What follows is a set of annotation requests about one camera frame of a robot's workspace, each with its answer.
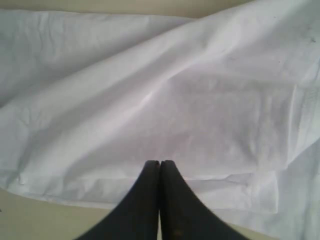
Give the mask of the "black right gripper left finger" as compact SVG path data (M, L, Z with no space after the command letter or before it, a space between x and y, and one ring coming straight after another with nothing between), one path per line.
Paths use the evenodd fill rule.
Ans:
M159 226L160 163L145 162L122 201L80 240L156 240Z

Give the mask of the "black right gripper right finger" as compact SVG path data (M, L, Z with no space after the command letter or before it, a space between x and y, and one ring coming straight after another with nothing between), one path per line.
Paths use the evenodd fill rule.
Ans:
M163 240L247 239L199 200L172 160L160 164L158 192Z

